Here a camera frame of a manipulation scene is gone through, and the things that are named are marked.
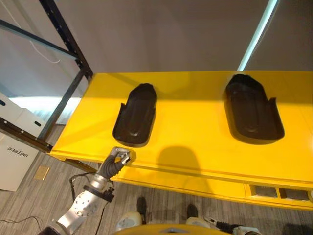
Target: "cable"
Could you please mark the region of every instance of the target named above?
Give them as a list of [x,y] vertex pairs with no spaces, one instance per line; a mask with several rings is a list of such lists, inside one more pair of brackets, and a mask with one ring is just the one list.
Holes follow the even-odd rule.
[[26,220],[28,220],[28,219],[35,219],[36,222],[37,222],[37,225],[38,225],[38,228],[39,228],[40,232],[42,231],[42,229],[41,229],[41,227],[40,227],[40,224],[39,224],[39,221],[38,221],[38,219],[37,219],[36,216],[30,216],[30,217],[27,217],[27,218],[22,219],[22,220],[20,220],[20,221],[0,219],[0,222],[5,222],[5,223],[9,223],[9,224],[17,224],[17,223],[22,223],[22,222],[24,222],[24,221],[26,221]]
[[102,222],[102,217],[103,217],[103,214],[104,214],[104,209],[106,208],[107,204],[109,202],[107,202],[104,207],[103,207],[103,210],[102,210],[102,213],[101,213],[101,217],[100,217],[100,220],[99,220],[99,224],[98,224],[98,227],[97,227],[97,230],[96,230],[96,233],[94,235],[97,235],[98,231],[99,231],[99,228],[100,228],[100,225],[101,225],[101,222]]
[[73,181],[75,180],[75,178],[83,176],[83,177],[85,177],[85,178],[88,180],[88,182],[90,183],[90,180],[89,180],[89,178],[87,177],[88,174],[92,174],[92,173],[88,172],[88,173],[73,175],[72,177],[70,177],[70,179],[69,179],[69,184],[70,184],[70,190],[71,190],[71,193],[72,193],[73,202],[75,201],[75,198],[76,198]]
[[[6,7],[6,5],[3,3],[3,1],[0,0],[0,2],[1,2],[1,4],[3,5],[3,7],[5,8],[5,10],[7,11],[7,13],[9,13],[9,15],[10,15],[10,17],[12,18],[12,20],[14,21],[14,23],[15,23],[20,29],[22,29],[22,27],[20,26],[20,24],[19,24],[19,23],[16,21],[16,19],[13,17],[12,13],[9,11],[9,9]],[[49,60],[49,58],[47,58],[47,57],[44,56],[40,51],[38,51],[38,49],[35,47],[35,45],[33,44],[32,41],[29,40],[29,42],[30,42],[30,44],[33,46],[34,50],[35,50],[38,54],[40,54],[43,58],[45,58],[47,61],[49,61],[50,63],[52,63],[52,64],[57,64],[57,63],[59,63],[59,62],[61,61],[60,59],[59,59],[58,61],[51,61],[51,60]]]

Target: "metal shelf frame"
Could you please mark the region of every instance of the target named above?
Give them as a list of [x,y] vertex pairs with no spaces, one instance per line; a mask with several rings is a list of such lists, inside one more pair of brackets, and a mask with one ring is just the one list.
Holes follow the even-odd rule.
[[[93,72],[85,59],[82,51],[80,50],[78,44],[76,43],[69,27],[67,26],[65,20],[63,19],[57,5],[55,4],[54,0],[39,0],[40,4],[42,5],[43,9],[45,10],[47,16],[51,20],[53,26],[59,33],[61,39],[63,40],[64,44],[68,48],[65,50],[43,38],[40,38],[26,30],[23,30],[15,25],[12,25],[6,21],[0,19],[0,28],[16,34],[20,37],[26,38],[33,42],[36,42],[44,47],[52,49],[58,53],[68,56],[71,59],[74,59],[77,66],[80,68],[79,72],[77,73],[76,77],[72,81],[71,85],[68,87],[67,91],[65,92],[63,98],[61,99],[60,103],[52,113],[51,117],[47,121],[46,125],[44,126],[43,130],[39,134],[38,137],[33,136],[32,134],[26,132],[25,130],[15,126],[14,124],[8,122],[7,120],[0,117],[0,132],[22,142],[25,143],[37,150],[49,154],[51,149],[53,148],[52,145],[47,143],[45,140],[50,134],[54,124],[58,120],[59,116],[61,115],[63,109],[65,108],[68,100],[73,95],[74,91],[78,87],[80,81],[83,77],[87,79],[88,82],[91,81],[93,76]],[[65,162],[70,164],[76,168],[79,168],[86,172],[95,172],[96,170],[89,165],[84,164],[81,161],[66,159]]]

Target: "yellow tabletop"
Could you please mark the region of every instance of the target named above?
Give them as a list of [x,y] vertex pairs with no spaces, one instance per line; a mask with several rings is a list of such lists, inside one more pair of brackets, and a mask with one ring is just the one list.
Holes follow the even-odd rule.
[[271,144],[234,139],[223,92],[237,71],[95,74],[51,155],[102,162],[114,146],[120,104],[140,83],[153,84],[156,118],[131,167],[218,180],[313,188],[313,73],[245,71],[276,97],[285,136]]

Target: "white wall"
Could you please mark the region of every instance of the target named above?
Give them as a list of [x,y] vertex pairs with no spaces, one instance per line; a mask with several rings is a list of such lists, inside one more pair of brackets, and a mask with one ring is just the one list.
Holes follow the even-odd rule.
[[[3,0],[22,27],[64,47],[37,0]],[[267,0],[57,0],[94,72],[235,70]],[[0,18],[13,23],[0,5]],[[0,91],[62,96],[78,71],[65,56],[0,30]],[[312,1],[281,0],[251,70],[312,70]],[[81,96],[87,83],[75,96]]]

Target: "cardboard box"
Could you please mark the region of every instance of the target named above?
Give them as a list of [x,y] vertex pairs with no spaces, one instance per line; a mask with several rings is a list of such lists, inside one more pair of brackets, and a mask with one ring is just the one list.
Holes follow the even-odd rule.
[[[45,122],[0,94],[0,117],[38,136]],[[38,150],[0,133],[0,189],[16,191]]]
[[0,93],[0,117],[13,123],[22,113],[23,109],[13,103],[4,94]]
[[0,189],[16,191],[38,153],[9,136],[0,141]]
[[45,121],[28,109],[22,109],[22,113],[19,115],[14,125],[38,137],[41,130],[45,126]]

